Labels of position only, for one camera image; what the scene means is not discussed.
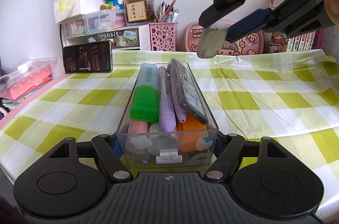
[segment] phone case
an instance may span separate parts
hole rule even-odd
[[[63,48],[65,73],[107,73],[112,71],[109,40]]]
[[[178,103],[187,113],[204,125],[208,124],[203,101],[199,96],[200,89],[191,72],[176,58],[170,60],[172,73],[178,93]]]

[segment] pink bag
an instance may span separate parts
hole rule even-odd
[[[219,22],[225,23],[227,26],[234,24],[233,21],[221,19]],[[189,24],[185,33],[185,49],[187,52],[196,52],[203,27],[198,22]],[[256,55],[262,54],[264,49],[264,38],[262,32],[249,34],[234,43],[225,41],[218,55],[240,56],[240,55]]]

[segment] orange eraser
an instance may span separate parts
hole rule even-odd
[[[206,129],[206,126],[187,114],[186,121],[181,123],[177,121],[178,131],[194,131]],[[180,148],[183,152],[201,150],[197,148],[199,139],[208,137],[207,131],[178,133]]]

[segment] purple marker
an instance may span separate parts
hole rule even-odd
[[[177,87],[176,87],[175,81],[174,81],[174,75],[173,75],[173,72],[172,72],[171,62],[169,62],[168,65],[167,65],[167,71],[168,71],[170,79],[171,79],[172,101],[173,101],[175,114],[177,115],[179,122],[185,122],[186,121],[186,111],[183,110],[179,105]]]
[[[172,102],[171,88],[166,68],[159,67],[159,126],[164,132],[172,132],[177,123]]]

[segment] yellow-green checkered cloth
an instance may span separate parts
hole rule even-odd
[[[188,62],[223,133],[271,136],[325,185],[318,216],[339,211],[339,67],[322,50],[255,56],[115,51],[111,73],[75,74],[29,103],[0,131],[0,165],[11,180],[67,136],[116,131],[140,65]]]

